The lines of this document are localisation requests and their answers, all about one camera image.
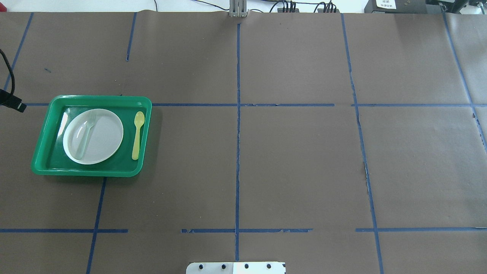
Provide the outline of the clear plastic fork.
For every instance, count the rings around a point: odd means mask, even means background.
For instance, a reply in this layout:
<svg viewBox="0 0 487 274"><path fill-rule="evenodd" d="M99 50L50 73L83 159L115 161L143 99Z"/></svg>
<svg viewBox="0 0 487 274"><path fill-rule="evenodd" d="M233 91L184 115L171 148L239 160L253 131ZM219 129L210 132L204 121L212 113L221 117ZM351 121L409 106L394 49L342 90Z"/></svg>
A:
<svg viewBox="0 0 487 274"><path fill-rule="evenodd" d="M81 138L81 141L79 143L78 149L75 153L74 158L77 160L81 160L86 152L86 147L88 145L88 139L90 137L90 132L92 130L92 127L94 127L96 123L96 113L93 110L90 110L89 116L87 116L87 120L84 123L85 125L85 130L83 133L83 136Z"/></svg>

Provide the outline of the brown paper table cover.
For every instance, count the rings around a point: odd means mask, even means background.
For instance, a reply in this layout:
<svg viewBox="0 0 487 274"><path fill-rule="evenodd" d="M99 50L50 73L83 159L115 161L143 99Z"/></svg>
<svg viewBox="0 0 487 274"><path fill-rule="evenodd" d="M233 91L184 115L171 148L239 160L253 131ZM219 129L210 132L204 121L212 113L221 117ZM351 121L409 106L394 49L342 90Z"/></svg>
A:
<svg viewBox="0 0 487 274"><path fill-rule="evenodd" d="M486 16L1 14L2 274L486 273ZM141 170L32 170L59 95L147 97Z"/></svg>

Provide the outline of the yellow plastic spoon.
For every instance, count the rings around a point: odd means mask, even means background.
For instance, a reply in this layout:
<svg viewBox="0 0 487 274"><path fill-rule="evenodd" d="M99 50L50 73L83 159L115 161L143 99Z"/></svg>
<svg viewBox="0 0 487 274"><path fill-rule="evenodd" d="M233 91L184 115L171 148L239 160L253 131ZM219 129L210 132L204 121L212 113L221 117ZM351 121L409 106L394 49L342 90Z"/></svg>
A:
<svg viewBox="0 0 487 274"><path fill-rule="evenodd" d="M141 127L145 123L145 115L142 111L138 111L134 117L135 135L134 143L132 148L132 160L138 160L140 154L140 138L141 138Z"/></svg>

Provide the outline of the white round plate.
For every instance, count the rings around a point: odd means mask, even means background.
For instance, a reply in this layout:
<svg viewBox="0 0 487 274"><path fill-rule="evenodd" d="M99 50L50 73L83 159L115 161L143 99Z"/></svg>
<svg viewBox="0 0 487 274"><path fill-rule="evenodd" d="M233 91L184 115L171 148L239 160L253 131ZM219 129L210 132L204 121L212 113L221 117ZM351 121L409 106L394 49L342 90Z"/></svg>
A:
<svg viewBox="0 0 487 274"><path fill-rule="evenodd" d="M91 129L86 152L81 160L75 159L74 156L90 110L74 117L63 132L62 145L66 155L73 162L82 165L94 165L108 160L119 150L124 138L124 126L119 116L107 109L91 110L96 113L96 123Z"/></svg>

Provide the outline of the green plastic tray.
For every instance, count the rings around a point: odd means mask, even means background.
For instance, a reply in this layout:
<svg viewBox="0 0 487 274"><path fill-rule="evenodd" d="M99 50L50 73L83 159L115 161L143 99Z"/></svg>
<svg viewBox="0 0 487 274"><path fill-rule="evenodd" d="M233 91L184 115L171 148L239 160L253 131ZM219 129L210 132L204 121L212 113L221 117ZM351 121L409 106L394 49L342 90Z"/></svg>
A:
<svg viewBox="0 0 487 274"><path fill-rule="evenodd" d="M62 95L48 105L31 169L38 175L133 177L144 164L152 102Z"/></svg>

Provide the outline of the black desktop box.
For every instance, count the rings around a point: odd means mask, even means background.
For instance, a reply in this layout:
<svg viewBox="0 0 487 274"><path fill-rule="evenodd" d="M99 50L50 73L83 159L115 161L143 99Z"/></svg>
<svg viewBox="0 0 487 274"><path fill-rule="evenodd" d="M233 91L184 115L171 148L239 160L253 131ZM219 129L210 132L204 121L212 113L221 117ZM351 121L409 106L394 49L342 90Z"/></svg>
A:
<svg viewBox="0 0 487 274"><path fill-rule="evenodd" d="M364 13L427 14L425 0L368 0Z"/></svg>

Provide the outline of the aluminium frame post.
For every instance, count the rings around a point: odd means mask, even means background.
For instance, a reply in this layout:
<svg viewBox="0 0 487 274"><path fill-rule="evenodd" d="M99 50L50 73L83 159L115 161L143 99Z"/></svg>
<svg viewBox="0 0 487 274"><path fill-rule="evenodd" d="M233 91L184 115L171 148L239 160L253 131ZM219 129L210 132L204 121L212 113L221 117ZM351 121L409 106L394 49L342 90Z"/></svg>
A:
<svg viewBox="0 0 487 274"><path fill-rule="evenodd" d="M248 15L247 0L230 0L229 16L231 18L245 18Z"/></svg>

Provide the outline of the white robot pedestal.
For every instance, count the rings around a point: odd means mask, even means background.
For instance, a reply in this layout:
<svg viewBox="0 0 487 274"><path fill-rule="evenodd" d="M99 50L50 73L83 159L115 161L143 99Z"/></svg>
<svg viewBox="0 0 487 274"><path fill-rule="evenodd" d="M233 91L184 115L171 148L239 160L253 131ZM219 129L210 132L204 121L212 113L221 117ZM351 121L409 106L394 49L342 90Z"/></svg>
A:
<svg viewBox="0 0 487 274"><path fill-rule="evenodd" d="M186 274L285 274L286 265L277 261L194 262Z"/></svg>

